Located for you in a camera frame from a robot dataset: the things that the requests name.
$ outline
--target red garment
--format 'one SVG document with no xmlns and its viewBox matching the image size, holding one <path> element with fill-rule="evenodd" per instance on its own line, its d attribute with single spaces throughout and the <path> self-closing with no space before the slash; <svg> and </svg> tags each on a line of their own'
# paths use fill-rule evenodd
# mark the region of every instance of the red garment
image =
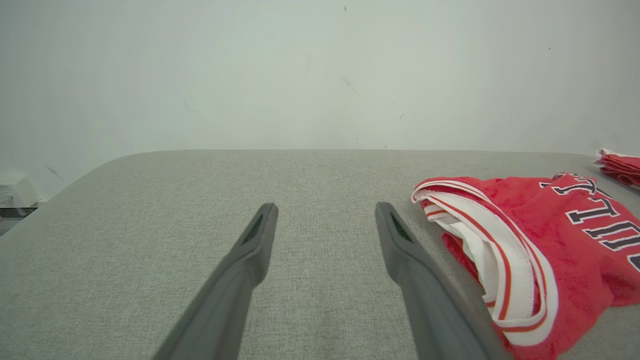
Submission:
<svg viewBox="0 0 640 360">
<path fill-rule="evenodd" d="M 516 359 L 555 359 L 607 307 L 640 303 L 640 221 L 592 178 L 437 177 L 412 201 L 450 233 Z"/>
<path fill-rule="evenodd" d="M 640 189 L 640 158 L 637 156 L 617 154 L 611 150 L 598 150 L 598 159 L 594 165 L 600 171 L 617 179 L 619 182 Z"/>
</svg>

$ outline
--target white wall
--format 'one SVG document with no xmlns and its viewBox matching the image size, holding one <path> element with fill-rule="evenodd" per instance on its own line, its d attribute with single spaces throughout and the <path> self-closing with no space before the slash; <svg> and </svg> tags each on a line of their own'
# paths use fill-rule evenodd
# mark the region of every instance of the white wall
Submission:
<svg viewBox="0 0 640 360">
<path fill-rule="evenodd" d="M 0 176 L 46 200 L 156 150 L 640 154 L 638 19 L 637 0 L 0 0 Z"/>
</svg>

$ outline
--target red jersey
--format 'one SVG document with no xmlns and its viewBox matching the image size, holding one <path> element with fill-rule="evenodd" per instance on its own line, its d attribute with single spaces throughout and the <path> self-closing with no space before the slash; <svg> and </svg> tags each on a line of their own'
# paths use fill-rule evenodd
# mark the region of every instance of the red jersey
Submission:
<svg viewBox="0 0 640 360">
<path fill-rule="evenodd" d="M 427 179 L 412 195 L 485 290 L 516 359 L 555 359 L 609 306 L 640 302 L 640 221 L 595 179 Z"/>
</svg>

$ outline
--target white device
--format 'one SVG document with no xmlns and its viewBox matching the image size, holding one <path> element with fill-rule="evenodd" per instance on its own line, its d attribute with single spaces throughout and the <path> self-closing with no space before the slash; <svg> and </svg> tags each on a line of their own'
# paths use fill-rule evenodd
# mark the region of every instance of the white device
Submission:
<svg viewBox="0 0 640 360">
<path fill-rule="evenodd" d="M 0 179 L 0 208 L 28 208 L 40 200 L 26 177 Z"/>
</svg>

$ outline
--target gray tabletop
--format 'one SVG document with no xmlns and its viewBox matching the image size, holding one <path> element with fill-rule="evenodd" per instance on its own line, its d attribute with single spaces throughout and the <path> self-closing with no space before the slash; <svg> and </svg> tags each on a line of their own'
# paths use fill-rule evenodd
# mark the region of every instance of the gray tabletop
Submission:
<svg viewBox="0 0 640 360">
<path fill-rule="evenodd" d="M 374 221 L 392 203 L 472 309 L 482 289 L 410 202 L 427 177 L 596 177 L 636 216 L 640 197 L 573 154 L 170 151 L 96 168 L 0 237 L 0 359 L 147 359 L 263 202 L 280 208 L 240 359 L 415 359 Z M 631 359 L 640 307 L 608 309 L 562 359 Z"/>
</svg>

